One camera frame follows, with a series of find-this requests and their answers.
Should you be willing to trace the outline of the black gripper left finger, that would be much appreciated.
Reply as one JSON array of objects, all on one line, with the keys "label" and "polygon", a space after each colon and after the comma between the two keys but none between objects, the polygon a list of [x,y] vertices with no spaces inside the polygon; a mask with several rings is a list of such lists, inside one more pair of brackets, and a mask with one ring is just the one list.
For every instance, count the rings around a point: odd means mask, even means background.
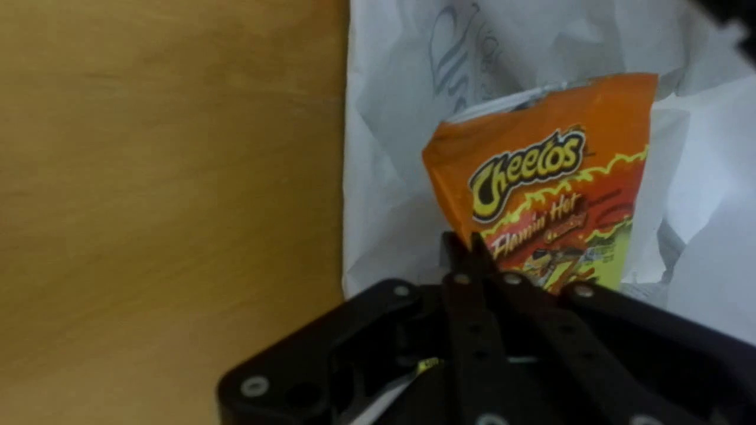
[{"label": "black gripper left finger", "polygon": [[385,279],[217,383],[222,425],[513,425],[510,365],[483,239],[441,235],[437,284]]}]

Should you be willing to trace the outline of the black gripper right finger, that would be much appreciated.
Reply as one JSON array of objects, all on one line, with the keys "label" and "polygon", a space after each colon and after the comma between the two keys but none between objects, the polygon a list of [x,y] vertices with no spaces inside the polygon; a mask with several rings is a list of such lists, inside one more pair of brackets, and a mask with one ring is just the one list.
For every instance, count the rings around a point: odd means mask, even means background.
[{"label": "black gripper right finger", "polygon": [[756,425],[754,345],[593,281],[550,295],[479,235],[473,255],[503,340],[557,380],[576,425]]}]

